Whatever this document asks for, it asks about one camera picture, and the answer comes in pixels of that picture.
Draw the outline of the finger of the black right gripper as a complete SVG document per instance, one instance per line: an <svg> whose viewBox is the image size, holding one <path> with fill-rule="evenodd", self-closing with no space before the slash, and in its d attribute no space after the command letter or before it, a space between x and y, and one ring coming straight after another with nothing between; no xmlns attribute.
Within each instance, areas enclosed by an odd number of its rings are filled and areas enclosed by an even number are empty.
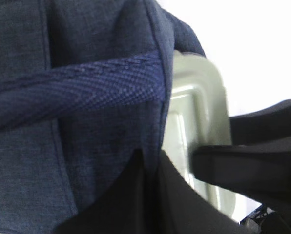
<svg viewBox="0 0 291 234"><path fill-rule="evenodd" d="M251 145L291 136L291 99L249 114L230 117L232 143Z"/></svg>

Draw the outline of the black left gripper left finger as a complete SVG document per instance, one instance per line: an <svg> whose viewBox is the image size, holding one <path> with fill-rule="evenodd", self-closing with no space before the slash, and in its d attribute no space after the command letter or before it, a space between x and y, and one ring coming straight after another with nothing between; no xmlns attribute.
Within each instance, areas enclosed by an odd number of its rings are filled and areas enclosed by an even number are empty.
<svg viewBox="0 0 291 234"><path fill-rule="evenodd" d="M148 176L134 151L111 187L91 206L54 229L56 234L247 234L249 230L200 197L165 152Z"/></svg>

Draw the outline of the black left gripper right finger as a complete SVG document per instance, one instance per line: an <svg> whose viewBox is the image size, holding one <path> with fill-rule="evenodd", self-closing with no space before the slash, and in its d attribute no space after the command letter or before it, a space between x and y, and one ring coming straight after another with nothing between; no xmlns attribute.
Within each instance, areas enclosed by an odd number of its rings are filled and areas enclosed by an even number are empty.
<svg viewBox="0 0 291 234"><path fill-rule="evenodd" d="M191 158L195 177L291 217L291 149L205 146Z"/></svg>

